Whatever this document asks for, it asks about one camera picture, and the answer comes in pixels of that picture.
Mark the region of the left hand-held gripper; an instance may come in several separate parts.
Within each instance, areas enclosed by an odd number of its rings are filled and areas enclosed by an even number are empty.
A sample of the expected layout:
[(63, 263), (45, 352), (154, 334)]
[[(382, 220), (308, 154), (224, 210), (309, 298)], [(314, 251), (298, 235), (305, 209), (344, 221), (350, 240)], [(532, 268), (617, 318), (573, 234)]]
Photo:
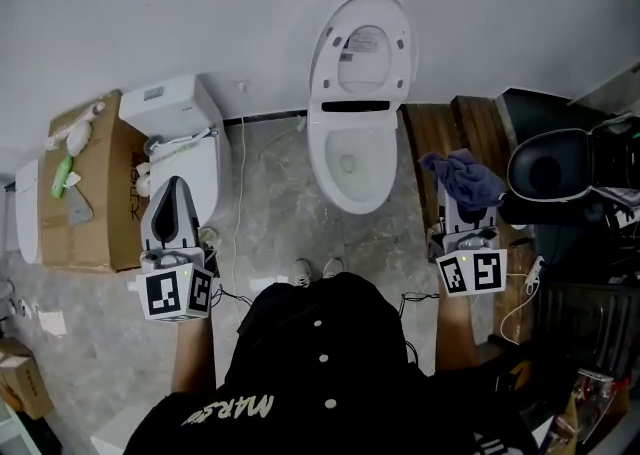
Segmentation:
[[(147, 320), (186, 322), (209, 316), (220, 274), (216, 251), (196, 247), (198, 227), (188, 183), (178, 176), (169, 178), (151, 196), (141, 221), (146, 251), (133, 290)], [(164, 249), (167, 244), (185, 249)]]

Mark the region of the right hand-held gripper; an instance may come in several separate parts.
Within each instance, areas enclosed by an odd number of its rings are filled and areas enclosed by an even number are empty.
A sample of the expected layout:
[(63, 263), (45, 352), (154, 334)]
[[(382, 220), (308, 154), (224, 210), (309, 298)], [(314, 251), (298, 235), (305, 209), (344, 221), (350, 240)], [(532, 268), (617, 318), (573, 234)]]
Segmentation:
[(507, 250), (500, 247), (495, 206), (476, 212), (476, 228), (460, 232), (458, 203), (439, 185), (438, 215), (442, 232), (428, 235), (428, 260), (437, 266), (449, 297), (497, 293), (505, 290)]

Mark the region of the dark purple cloth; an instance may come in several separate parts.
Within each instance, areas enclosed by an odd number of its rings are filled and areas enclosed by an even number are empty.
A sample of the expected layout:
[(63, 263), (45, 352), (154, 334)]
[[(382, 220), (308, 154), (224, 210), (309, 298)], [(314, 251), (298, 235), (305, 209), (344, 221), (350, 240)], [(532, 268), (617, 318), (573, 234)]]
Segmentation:
[(447, 157), (429, 152), (420, 166), (434, 175), (434, 187), (444, 189), (459, 205), (469, 210), (499, 207), (506, 188), (502, 179), (478, 163), (466, 149), (452, 151)]

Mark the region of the person's right forearm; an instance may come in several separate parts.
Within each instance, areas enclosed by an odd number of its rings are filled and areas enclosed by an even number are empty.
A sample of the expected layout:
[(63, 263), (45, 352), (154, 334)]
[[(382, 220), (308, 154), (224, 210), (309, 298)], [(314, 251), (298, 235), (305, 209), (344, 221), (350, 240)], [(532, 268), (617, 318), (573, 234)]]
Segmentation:
[(466, 296), (440, 292), (437, 316), (435, 371), (462, 370), (479, 365), (471, 306)]

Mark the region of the person's left forearm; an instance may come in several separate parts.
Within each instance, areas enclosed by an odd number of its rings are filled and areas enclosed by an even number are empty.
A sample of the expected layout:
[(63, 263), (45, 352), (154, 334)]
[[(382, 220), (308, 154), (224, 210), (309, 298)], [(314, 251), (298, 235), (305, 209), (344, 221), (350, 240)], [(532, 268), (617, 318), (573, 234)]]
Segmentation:
[(209, 317), (177, 326), (172, 393), (210, 394), (216, 389), (214, 335)]

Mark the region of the white closed-lid toilet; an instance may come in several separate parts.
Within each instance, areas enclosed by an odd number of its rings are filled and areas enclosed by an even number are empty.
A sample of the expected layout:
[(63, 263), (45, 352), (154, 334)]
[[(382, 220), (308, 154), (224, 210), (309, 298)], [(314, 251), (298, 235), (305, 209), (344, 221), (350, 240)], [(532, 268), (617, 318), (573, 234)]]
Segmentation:
[(147, 140), (154, 135), (165, 139), (196, 135), (216, 127), (218, 136), (205, 137), (193, 146), (165, 146), (151, 158), (144, 152), (144, 162), (151, 164), (149, 197), (166, 180), (178, 176), (189, 185), (200, 225), (212, 226), (230, 212), (231, 147), (222, 114), (197, 75), (185, 75), (125, 93), (119, 117)]

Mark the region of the large cardboard box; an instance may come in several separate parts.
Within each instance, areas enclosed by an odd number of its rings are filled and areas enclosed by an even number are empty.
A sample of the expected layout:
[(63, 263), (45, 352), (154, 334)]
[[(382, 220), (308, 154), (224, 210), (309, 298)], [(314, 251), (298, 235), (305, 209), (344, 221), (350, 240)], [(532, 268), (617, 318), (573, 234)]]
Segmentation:
[(87, 146), (73, 158), (71, 170), (80, 177), (76, 188), (93, 216), (73, 225), (68, 220), (66, 196), (51, 194), (66, 144), (45, 153), (39, 171), (39, 236), (42, 263), (66, 271), (116, 273), (139, 266), (140, 221), (148, 200), (136, 190), (137, 166), (146, 160), (146, 137), (119, 118), (122, 94), (118, 90), (78, 106), (53, 119), (49, 133), (73, 121), (102, 102), (104, 109), (91, 122)]

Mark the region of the white power strip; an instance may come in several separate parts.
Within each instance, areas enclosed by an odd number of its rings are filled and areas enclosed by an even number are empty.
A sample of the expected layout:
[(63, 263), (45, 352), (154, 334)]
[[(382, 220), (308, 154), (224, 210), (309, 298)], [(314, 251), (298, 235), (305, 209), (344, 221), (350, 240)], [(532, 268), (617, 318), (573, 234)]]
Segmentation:
[(544, 263), (544, 258), (541, 255), (538, 255), (525, 278), (525, 292), (529, 297), (534, 296), (538, 289), (540, 284), (540, 273)]

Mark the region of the grey flat pad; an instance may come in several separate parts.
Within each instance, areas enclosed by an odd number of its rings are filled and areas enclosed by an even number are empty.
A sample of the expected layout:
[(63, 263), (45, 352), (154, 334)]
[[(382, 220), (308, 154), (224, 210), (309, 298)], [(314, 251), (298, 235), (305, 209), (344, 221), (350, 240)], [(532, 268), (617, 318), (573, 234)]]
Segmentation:
[(70, 227), (91, 222), (94, 212), (77, 186), (67, 189), (67, 220)]

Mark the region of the dark wooden platform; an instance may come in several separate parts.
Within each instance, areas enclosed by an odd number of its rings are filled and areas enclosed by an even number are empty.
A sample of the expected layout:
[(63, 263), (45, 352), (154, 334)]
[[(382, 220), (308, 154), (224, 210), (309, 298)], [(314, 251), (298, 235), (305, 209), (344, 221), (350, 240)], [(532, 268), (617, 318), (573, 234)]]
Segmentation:
[(494, 100), (457, 96), (448, 104), (408, 104), (402, 108), (402, 117), (414, 160), (425, 229), (438, 222), (434, 177), (419, 164), (425, 154), (437, 152), (447, 156), (466, 148), (476, 161), (501, 179), (506, 178), (511, 148)]

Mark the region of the brown wooden plank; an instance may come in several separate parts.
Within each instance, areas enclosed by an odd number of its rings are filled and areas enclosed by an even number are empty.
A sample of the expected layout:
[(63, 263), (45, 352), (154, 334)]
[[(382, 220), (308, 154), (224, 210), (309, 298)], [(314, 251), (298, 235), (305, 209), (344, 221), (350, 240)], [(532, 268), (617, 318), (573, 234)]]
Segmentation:
[(515, 343), (531, 338), (534, 319), (533, 302), (525, 292), (525, 278), (536, 258), (530, 228), (516, 230), (498, 222), (501, 247), (507, 249), (506, 287), (494, 297), (493, 333)]

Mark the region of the green packet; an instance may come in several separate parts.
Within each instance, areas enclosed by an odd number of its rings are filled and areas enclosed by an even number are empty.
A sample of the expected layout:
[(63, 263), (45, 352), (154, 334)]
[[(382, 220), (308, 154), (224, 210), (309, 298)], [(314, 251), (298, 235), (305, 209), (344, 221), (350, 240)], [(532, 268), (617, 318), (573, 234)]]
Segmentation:
[(56, 168), (54, 180), (51, 186), (51, 196), (60, 199), (64, 193), (65, 183), (72, 170), (73, 157), (66, 154)]

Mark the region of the white cleaning brush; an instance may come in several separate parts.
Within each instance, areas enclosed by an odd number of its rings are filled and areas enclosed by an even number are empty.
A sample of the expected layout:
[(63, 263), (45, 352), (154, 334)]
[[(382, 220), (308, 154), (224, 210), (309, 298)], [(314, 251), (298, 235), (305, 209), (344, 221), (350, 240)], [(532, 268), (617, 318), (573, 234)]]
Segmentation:
[(77, 157), (91, 138), (92, 122), (101, 116), (105, 108), (106, 104), (103, 101), (90, 104), (69, 126), (58, 129), (46, 139), (45, 150), (53, 151), (65, 144), (66, 153), (71, 157)]

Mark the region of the white paper scrap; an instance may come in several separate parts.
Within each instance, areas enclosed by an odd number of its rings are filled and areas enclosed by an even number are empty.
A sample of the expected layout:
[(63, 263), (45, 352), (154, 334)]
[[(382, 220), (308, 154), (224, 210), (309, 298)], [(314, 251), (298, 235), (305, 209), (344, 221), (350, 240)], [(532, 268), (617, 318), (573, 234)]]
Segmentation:
[(58, 311), (37, 311), (38, 319), (42, 329), (50, 335), (60, 338), (67, 334), (66, 323), (63, 312)]

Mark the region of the black ribbed suitcase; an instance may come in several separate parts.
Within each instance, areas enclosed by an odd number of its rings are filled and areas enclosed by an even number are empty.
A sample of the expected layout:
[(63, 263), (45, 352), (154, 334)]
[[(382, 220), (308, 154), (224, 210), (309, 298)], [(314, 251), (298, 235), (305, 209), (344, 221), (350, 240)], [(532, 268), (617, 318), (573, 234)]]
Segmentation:
[(542, 284), (534, 338), (580, 367), (615, 379), (634, 364), (640, 288), (613, 284)]

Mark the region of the yellow black tool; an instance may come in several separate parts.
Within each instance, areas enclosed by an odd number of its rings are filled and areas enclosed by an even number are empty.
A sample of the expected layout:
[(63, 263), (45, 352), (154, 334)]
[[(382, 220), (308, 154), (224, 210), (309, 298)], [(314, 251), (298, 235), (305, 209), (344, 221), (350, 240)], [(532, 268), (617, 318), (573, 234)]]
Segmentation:
[(529, 360), (522, 360), (509, 372), (513, 379), (513, 390), (518, 390), (528, 383), (531, 378), (531, 366)]

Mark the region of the black metal rack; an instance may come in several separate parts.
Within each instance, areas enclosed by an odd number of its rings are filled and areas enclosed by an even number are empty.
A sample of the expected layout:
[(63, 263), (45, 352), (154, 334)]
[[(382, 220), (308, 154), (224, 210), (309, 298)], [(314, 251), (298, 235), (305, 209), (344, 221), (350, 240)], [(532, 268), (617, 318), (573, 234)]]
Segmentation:
[[(480, 344), (478, 351), (488, 387), (517, 410), (530, 430), (564, 413), (577, 377), (577, 366), (569, 357), (536, 340), (515, 344), (497, 335)], [(522, 360), (532, 363), (531, 378), (513, 390), (509, 372)]]

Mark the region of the small cardboard box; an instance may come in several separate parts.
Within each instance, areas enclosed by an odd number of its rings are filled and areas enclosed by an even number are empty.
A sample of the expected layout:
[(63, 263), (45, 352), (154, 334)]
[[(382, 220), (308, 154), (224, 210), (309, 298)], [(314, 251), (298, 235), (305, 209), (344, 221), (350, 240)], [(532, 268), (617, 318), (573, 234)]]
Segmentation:
[(33, 420), (54, 410), (31, 350), (13, 337), (0, 339), (0, 398)]

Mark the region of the white board panel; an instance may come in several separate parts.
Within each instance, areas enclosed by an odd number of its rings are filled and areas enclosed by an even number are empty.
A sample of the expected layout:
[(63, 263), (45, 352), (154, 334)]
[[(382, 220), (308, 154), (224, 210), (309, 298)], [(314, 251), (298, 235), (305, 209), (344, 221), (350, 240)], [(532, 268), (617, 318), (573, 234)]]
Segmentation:
[(123, 455), (125, 448), (143, 419), (148, 408), (126, 407), (102, 426), (90, 438), (99, 455)]

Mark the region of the open cardboard box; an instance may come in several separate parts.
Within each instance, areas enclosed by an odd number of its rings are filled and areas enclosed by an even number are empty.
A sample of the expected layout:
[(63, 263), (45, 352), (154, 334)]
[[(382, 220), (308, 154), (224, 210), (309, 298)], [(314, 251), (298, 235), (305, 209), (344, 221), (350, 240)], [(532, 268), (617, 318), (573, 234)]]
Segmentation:
[(632, 373), (614, 379), (580, 369), (565, 412), (551, 424), (543, 455), (586, 455), (629, 411), (631, 380)]

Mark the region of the person's black clothed body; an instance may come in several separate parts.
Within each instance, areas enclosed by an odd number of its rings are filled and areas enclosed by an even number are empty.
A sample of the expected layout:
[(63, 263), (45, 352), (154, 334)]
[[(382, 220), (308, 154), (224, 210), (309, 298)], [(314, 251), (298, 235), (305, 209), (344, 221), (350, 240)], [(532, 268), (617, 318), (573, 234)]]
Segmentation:
[(342, 272), (276, 283), (243, 320), (210, 394), (172, 393), (124, 455), (537, 455), (517, 410), (477, 367), (424, 374), (398, 311)]

